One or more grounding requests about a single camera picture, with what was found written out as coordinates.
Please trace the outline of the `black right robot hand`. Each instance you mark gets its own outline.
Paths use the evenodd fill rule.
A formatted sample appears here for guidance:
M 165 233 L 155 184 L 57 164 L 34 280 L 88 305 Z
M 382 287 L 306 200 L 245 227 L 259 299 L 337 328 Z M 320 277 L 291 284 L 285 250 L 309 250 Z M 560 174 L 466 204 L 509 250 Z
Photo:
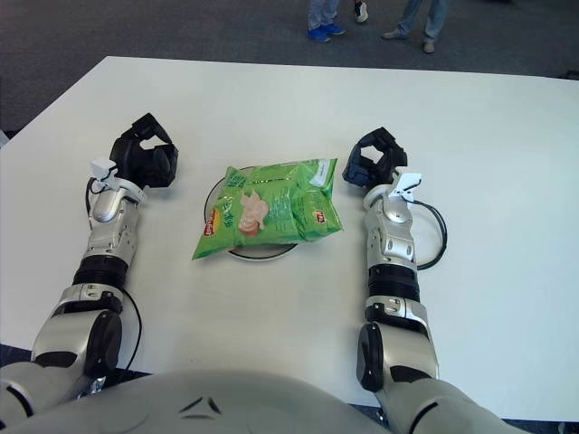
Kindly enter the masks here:
M 382 154 L 377 162 L 362 155 L 362 149 L 367 147 Z M 407 154 L 403 148 L 390 132 L 380 127 L 361 137 L 354 145 L 342 177 L 347 183 L 371 189 L 380 184 L 391 184 L 395 168 L 407 165 Z

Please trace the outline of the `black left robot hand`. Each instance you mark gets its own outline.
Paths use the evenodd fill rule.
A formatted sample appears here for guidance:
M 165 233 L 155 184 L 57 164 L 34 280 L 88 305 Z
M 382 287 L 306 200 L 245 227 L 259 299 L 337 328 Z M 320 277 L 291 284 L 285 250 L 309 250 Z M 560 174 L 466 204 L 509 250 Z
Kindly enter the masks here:
M 178 149 L 155 117 L 147 113 L 114 143 L 109 159 L 117 177 L 139 188 L 166 188 L 176 177 Z

